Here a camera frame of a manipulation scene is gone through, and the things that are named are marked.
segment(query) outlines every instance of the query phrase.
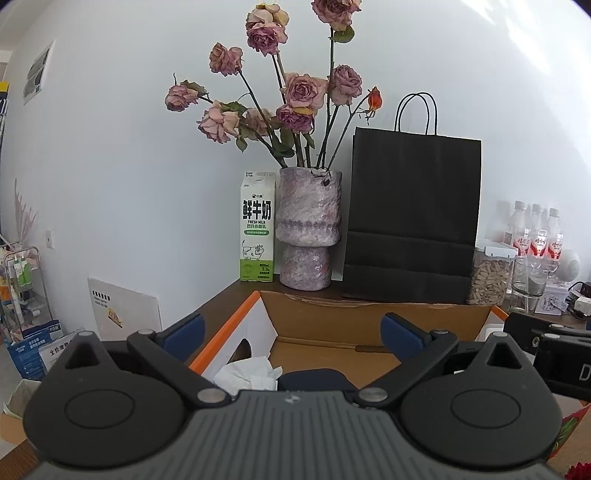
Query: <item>fresh milk carton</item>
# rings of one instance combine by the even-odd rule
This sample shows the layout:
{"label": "fresh milk carton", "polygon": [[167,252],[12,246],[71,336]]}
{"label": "fresh milk carton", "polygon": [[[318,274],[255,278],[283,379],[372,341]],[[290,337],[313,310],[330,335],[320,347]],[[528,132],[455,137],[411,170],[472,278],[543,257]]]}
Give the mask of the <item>fresh milk carton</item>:
{"label": "fresh milk carton", "polygon": [[273,281],[275,173],[247,171],[240,189],[240,280]]}

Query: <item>water bottle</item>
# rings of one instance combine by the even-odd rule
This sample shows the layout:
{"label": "water bottle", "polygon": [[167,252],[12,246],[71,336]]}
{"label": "water bottle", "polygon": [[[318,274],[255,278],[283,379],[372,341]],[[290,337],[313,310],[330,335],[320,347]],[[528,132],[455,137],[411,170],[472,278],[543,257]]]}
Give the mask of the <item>water bottle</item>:
{"label": "water bottle", "polygon": [[524,202],[515,202],[515,213],[505,230],[505,243],[519,250],[520,257],[527,255],[531,245],[531,232],[525,218],[526,207]]}
{"label": "water bottle", "polygon": [[529,227],[531,232],[529,255],[535,260],[542,259],[546,252],[548,232],[542,226],[542,206],[537,203],[533,204],[531,207]]}
{"label": "water bottle", "polygon": [[545,229],[548,232],[548,247],[546,248],[545,257],[548,261],[550,272],[554,273],[558,269],[564,242],[564,233],[560,227],[559,210],[555,208],[550,209],[550,217],[545,225]]}

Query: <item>white tissue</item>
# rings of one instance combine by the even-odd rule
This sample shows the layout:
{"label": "white tissue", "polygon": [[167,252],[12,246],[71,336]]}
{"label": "white tissue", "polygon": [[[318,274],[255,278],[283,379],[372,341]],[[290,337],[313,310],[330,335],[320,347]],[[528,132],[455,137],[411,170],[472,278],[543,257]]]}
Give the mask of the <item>white tissue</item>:
{"label": "white tissue", "polygon": [[257,356],[224,365],[213,377],[213,383],[235,396],[240,390],[277,391],[281,367],[273,369],[267,357]]}

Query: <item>gray ribbed surface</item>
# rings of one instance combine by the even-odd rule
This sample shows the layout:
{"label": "gray ribbed surface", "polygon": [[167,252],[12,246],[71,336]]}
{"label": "gray ribbed surface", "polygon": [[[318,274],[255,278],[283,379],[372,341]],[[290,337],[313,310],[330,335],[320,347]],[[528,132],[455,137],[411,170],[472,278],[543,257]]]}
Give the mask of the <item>gray ribbed surface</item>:
{"label": "gray ribbed surface", "polygon": [[195,414],[167,450],[134,466],[74,472],[43,464],[30,480],[558,480],[543,465],[472,473],[417,452],[389,416],[341,393],[243,392]]}

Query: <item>dried rose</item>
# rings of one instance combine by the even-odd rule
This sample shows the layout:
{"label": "dried rose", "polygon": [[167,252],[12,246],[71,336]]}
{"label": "dried rose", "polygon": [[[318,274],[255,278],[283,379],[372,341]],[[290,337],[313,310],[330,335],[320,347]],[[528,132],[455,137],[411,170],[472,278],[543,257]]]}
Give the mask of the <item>dried rose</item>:
{"label": "dried rose", "polygon": [[286,73],[285,88],[281,89],[281,91],[290,107],[307,108],[311,112],[300,113],[313,113],[313,115],[316,115],[324,105],[327,88],[327,80],[311,77],[307,73],[305,75]]}
{"label": "dried rose", "polygon": [[277,119],[283,123],[283,125],[293,130],[295,133],[309,133],[312,130],[312,124],[314,122],[314,115],[305,115],[297,113],[288,104],[282,105],[277,109]]}
{"label": "dried rose", "polygon": [[260,4],[248,14],[246,18],[246,30],[250,30],[257,23],[277,23],[285,27],[290,21],[290,16],[277,4]]}
{"label": "dried rose", "polygon": [[197,104],[199,92],[185,87],[185,85],[174,85],[170,87],[168,95],[164,99],[166,108],[171,112],[182,112],[191,103]]}
{"label": "dried rose", "polygon": [[265,57],[279,53],[279,43],[287,42],[285,27],[278,23],[257,23],[247,32],[248,46],[260,51]]}
{"label": "dried rose", "polygon": [[333,70],[330,98],[335,105],[351,105],[363,89],[361,77],[348,65],[339,65]]}
{"label": "dried rose", "polygon": [[213,106],[204,113],[203,119],[199,122],[199,130],[210,140],[225,143],[230,141],[228,135],[238,136],[236,129],[239,122],[240,116],[237,112],[222,112],[222,105],[214,100]]}
{"label": "dried rose", "polygon": [[353,13],[361,11],[360,4],[361,0],[314,0],[312,9],[321,21],[344,31],[351,25]]}
{"label": "dried rose", "polygon": [[[271,112],[266,108],[262,109],[262,113],[263,115],[265,115],[267,121],[269,121],[269,119],[272,117]],[[261,117],[261,113],[258,111],[258,108],[249,108],[245,113],[245,119],[246,126],[250,130],[256,132],[262,137],[269,136],[269,132],[267,131],[267,124],[265,123],[263,117]],[[251,140],[256,140],[255,135],[249,135],[248,138],[250,138]]]}
{"label": "dried rose", "polygon": [[221,73],[224,77],[238,75],[242,70],[242,49],[232,47],[228,50],[220,42],[216,43],[209,54],[209,68],[213,73]]}

